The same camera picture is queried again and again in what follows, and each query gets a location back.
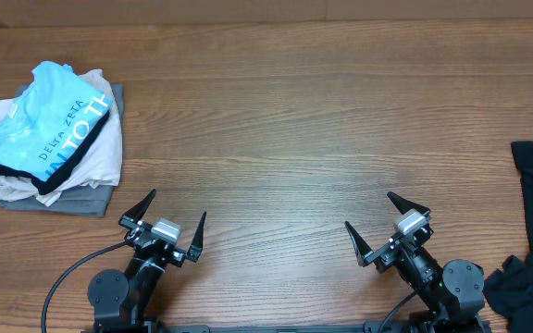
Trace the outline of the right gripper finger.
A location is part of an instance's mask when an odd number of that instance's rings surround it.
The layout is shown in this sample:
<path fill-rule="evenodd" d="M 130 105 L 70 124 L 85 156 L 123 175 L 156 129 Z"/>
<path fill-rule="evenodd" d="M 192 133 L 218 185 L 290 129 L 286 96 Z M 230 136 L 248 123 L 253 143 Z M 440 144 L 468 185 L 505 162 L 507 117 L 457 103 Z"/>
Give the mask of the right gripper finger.
<path fill-rule="evenodd" d="M 396 209 L 402 215 L 404 215 L 405 213 L 407 213 L 411 209 L 415 209 L 421 215 L 428 215 L 429 214 L 429 208 L 428 207 L 426 207 L 426 206 L 424 206 L 422 204 L 414 203 L 414 202 L 411 202 L 411 201 L 409 201 L 407 199 L 404 199 L 402 196 L 398 195 L 397 193 L 395 193 L 393 191 L 388 191 L 387 192 L 387 197 L 390 199 L 392 204 L 396 207 Z"/>
<path fill-rule="evenodd" d="M 355 252 L 357 263 L 361 267 L 370 265 L 371 263 L 370 256 L 374 253 L 373 250 L 348 221 L 344 222 L 344 226 L 353 244 L 353 249 Z"/>

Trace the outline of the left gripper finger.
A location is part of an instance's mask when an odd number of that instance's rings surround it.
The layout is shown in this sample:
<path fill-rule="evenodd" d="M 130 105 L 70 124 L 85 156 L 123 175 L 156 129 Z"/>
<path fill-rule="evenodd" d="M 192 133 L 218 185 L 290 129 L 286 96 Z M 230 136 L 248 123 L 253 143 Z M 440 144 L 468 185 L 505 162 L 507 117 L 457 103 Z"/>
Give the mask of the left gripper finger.
<path fill-rule="evenodd" d="M 131 209 L 125 212 L 122 216 L 130 222 L 139 222 L 145 215 L 149 205 L 156 195 L 156 189 L 152 189 L 140 202 L 135 204 Z"/>
<path fill-rule="evenodd" d="M 187 259 L 195 263 L 199 260 L 203 252 L 205 220 L 206 212 L 203 212 L 187 252 Z"/>

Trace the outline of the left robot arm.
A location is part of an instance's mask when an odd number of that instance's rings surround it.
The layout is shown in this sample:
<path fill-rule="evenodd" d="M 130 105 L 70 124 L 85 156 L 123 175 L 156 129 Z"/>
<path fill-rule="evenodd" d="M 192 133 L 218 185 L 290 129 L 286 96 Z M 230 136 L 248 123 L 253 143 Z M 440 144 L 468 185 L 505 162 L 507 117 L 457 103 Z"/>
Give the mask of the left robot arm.
<path fill-rule="evenodd" d="M 202 254 L 206 215 L 201 216 L 189 248 L 183 250 L 178 247 L 180 225 L 164 218 L 154 224 L 143 220 L 155 194 L 150 191 L 118 221 L 127 230 L 126 245 L 133 249 L 125 270 L 103 270 L 89 284 L 95 332 L 167 332 L 164 323 L 146 315 L 156 286 L 168 266 L 195 263 Z"/>

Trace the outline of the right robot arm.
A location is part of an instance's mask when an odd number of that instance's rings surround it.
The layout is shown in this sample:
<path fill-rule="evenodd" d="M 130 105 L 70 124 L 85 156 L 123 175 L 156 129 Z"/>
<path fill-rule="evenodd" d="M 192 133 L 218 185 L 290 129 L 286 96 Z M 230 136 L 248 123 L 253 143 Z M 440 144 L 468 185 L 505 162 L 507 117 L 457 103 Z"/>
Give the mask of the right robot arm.
<path fill-rule="evenodd" d="M 393 191 L 387 197 L 400 216 L 382 247 L 374 251 L 350 223 L 345 227 L 360 266 L 374 265 L 380 274 L 394 267 L 412 292 L 384 319 L 364 322 L 364 331 L 489 332 L 490 323 L 479 315 L 485 306 L 482 267 L 462 259 L 439 265 L 424 247 L 433 235 L 430 209 Z"/>

